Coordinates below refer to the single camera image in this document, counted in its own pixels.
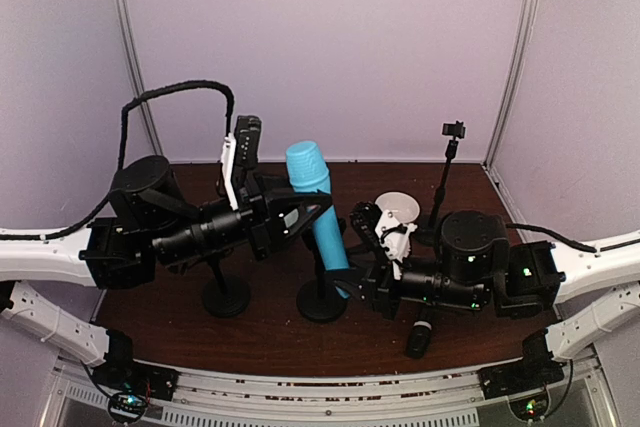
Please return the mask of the blue toy microphone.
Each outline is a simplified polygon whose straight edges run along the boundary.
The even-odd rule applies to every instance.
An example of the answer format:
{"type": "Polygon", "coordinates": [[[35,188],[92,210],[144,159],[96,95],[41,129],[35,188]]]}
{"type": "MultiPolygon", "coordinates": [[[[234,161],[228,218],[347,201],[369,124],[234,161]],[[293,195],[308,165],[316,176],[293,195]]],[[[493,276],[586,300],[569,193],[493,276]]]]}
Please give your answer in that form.
{"type": "Polygon", "coordinates": [[[309,204],[305,213],[316,214],[309,227],[309,247],[316,261],[318,272],[344,270],[349,264],[342,232],[333,202],[331,175],[319,145],[306,140],[289,146],[285,153],[290,186],[306,200],[316,200],[316,207],[309,204]]]}

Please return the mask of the tall black microphone stand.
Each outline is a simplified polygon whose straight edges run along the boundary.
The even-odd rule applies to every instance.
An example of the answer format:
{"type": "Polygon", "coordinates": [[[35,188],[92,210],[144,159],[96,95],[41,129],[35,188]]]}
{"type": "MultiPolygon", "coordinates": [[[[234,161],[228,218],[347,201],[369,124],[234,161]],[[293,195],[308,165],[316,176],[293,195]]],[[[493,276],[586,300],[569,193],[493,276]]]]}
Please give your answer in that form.
{"type": "Polygon", "coordinates": [[[310,322],[334,322],[344,314],[348,301],[333,284],[325,281],[325,265],[311,228],[302,234],[302,239],[313,255],[315,278],[300,287],[296,297],[297,309],[310,322]]]}

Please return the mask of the black handheld microphone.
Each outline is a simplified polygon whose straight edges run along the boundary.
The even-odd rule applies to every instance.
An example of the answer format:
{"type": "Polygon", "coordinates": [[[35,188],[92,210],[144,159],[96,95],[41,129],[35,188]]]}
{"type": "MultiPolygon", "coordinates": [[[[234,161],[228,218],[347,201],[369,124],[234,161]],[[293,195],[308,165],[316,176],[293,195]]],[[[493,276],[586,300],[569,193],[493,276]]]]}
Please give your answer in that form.
{"type": "Polygon", "coordinates": [[[421,359],[425,353],[432,337],[432,312],[429,308],[423,308],[416,320],[407,339],[405,355],[411,359],[421,359]]]}

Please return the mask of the short black microphone stand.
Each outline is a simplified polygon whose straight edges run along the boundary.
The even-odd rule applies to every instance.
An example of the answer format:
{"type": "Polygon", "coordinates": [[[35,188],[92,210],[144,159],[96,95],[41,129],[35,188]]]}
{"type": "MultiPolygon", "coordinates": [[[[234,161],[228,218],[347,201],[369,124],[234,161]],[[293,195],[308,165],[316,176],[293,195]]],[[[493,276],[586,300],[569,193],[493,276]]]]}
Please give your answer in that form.
{"type": "Polygon", "coordinates": [[[209,258],[207,265],[213,273],[201,294],[204,309],[216,318],[232,318],[243,313],[251,300],[248,283],[234,275],[225,276],[220,268],[220,259],[209,258]]]}

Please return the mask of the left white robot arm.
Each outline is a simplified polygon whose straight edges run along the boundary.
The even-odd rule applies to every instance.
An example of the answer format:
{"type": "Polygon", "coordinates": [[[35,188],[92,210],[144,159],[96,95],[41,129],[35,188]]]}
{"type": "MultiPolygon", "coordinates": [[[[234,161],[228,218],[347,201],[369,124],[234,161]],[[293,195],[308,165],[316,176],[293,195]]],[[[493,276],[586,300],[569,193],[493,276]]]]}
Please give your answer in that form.
{"type": "Polygon", "coordinates": [[[32,286],[55,281],[101,290],[151,282],[162,265],[186,271],[248,244],[257,259],[286,248],[332,205],[329,194],[298,193],[281,176],[232,166],[225,197],[200,206],[182,194],[164,157],[152,155],[114,175],[105,201],[111,217],[95,215],[57,232],[1,232],[1,316],[71,353],[90,367],[129,368],[133,343],[124,333],[91,326],[32,286]]]}

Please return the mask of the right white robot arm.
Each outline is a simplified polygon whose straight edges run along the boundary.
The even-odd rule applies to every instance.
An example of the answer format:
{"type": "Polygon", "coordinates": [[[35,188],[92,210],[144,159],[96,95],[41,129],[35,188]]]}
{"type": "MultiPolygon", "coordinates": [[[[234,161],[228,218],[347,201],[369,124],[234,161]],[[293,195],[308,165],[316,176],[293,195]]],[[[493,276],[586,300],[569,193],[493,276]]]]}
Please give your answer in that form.
{"type": "Polygon", "coordinates": [[[402,301],[420,304],[405,348],[413,359],[429,346],[437,309],[475,313],[492,304],[499,317],[524,319],[639,278],[636,232],[582,243],[474,210],[420,225],[365,207],[350,221],[361,242],[349,249],[348,268],[324,280],[386,319],[402,301]]]}

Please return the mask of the thin black stand with clip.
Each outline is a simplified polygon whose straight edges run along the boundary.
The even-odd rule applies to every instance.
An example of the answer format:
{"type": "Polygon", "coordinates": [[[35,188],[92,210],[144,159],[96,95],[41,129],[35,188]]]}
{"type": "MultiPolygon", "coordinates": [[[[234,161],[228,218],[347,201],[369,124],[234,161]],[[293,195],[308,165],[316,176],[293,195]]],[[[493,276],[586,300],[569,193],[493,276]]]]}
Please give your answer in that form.
{"type": "Polygon", "coordinates": [[[445,150],[445,164],[442,170],[440,183],[435,189],[431,211],[426,218],[423,218],[418,223],[416,241],[421,245],[432,247],[434,244],[439,213],[446,196],[446,184],[451,165],[457,156],[459,141],[465,138],[465,134],[466,127],[463,121],[444,123],[442,126],[442,135],[449,138],[445,150]]]}

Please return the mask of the white bowl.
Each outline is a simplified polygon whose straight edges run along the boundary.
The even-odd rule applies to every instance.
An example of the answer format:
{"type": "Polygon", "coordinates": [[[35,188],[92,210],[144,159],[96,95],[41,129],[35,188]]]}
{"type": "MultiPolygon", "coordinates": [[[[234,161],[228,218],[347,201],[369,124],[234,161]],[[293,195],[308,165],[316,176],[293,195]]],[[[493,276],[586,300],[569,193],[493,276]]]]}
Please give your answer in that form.
{"type": "Polygon", "coordinates": [[[414,222],[421,212],[420,205],[414,197],[399,191],[382,193],[376,198],[375,204],[381,211],[391,212],[403,224],[414,222]]]}

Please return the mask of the front aluminium rail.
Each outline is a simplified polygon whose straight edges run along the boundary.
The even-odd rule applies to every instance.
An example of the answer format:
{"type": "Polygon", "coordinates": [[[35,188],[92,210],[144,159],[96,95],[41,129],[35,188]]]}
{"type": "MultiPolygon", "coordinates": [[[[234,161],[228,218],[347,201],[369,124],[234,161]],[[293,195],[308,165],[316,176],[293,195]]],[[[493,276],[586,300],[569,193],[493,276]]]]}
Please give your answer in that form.
{"type": "Polygon", "coordinates": [[[139,426],[617,426],[597,357],[547,387],[488,398],[474,367],[291,378],[181,369],[139,426]]]}

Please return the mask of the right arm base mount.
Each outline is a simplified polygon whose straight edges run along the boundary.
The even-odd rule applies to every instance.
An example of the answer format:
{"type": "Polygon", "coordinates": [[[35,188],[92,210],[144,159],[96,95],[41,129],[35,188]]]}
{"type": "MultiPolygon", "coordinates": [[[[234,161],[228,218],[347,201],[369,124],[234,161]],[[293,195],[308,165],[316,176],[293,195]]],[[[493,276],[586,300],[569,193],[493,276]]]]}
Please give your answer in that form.
{"type": "Polygon", "coordinates": [[[523,341],[521,359],[484,367],[477,372],[485,400],[542,390],[529,399],[519,398],[509,402],[511,413],[529,425],[544,422],[562,406],[574,377],[574,362],[553,359],[547,346],[546,333],[546,329],[538,331],[523,341]],[[565,379],[566,366],[569,367],[568,383],[561,398],[552,404],[548,387],[565,379]]]}

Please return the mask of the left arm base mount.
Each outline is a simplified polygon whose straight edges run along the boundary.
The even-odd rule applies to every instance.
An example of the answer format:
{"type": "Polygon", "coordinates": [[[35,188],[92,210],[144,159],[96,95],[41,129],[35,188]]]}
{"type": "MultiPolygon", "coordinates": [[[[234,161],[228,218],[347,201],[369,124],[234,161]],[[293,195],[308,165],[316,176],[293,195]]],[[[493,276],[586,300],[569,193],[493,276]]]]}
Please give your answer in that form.
{"type": "Polygon", "coordinates": [[[103,363],[83,365],[94,387],[107,399],[107,413],[121,426],[136,423],[151,400],[170,401],[177,387],[175,369],[135,361],[133,341],[117,330],[106,331],[108,345],[103,363]]]}

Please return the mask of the left aluminium frame post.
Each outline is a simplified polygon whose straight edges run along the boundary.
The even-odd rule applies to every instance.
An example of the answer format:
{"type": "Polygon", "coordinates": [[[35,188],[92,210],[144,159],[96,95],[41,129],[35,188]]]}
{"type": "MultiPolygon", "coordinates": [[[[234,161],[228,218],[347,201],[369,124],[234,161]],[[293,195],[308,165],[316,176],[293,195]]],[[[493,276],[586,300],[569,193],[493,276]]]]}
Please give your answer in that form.
{"type": "MultiPolygon", "coordinates": [[[[125,65],[128,72],[130,84],[137,97],[145,91],[142,75],[141,63],[134,40],[134,32],[129,13],[127,0],[114,0],[116,16],[119,24],[121,42],[124,49],[125,65]]],[[[156,124],[151,113],[151,108],[147,102],[142,103],[138,110],[143,125],[143,130],[147,137],[151,151],[156,155],[163,155],[163,148],[160,142],[156,124]]]]}

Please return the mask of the aluminium frame post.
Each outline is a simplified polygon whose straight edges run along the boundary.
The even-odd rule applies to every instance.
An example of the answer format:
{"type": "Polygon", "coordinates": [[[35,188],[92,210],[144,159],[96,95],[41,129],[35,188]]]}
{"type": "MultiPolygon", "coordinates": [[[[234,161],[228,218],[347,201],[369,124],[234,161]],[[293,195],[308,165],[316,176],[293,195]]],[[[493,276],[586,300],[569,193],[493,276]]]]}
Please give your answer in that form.
{"type": "Polygon", "coordinates": [[[483,166],[490,171],[497,159],[500,146],[507,130],[507,124],[514,106],[517,89],[524,69],[526,53],[534,29],[539,0],[522,0],[516,37],[506,81],[501,95],[499,111],[488,145],[483,166]]]}
{"type": "MultiPolygon", "coordinates": [[[[129,13],[127,0],[114,0],[116,16],[119,24],[121,42],[124,49],[125,65],[128,72],[130,84],[137,97],[145,91],[142,75],[141,63],[134,40],[134,32],[129,13]]],[[[156,155],[163,155],[163,148],[160,142],[156,124],[151,113],[151,108],[147,102],[142,103],[138,110],[143,125],[143,130],[147,137],[151,151],[156,155]]]]}

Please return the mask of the right aluminium frame post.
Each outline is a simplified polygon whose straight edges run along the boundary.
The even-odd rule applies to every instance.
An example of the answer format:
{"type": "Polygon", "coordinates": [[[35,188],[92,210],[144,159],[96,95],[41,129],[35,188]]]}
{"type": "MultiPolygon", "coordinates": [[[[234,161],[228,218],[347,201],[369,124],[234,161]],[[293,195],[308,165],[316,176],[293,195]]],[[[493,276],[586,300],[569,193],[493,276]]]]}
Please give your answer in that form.
{"type": "Polygon", "coordinates": [[[517,89],[524,69],[526,53],[534,29],[539,0],[522,0],[516,37],[506,81],[501,95],[499,111],[488,145],[483,166],[490,171],[497,159],[500,146],[507,130],[507,124],[514,106],[517,89]]]}

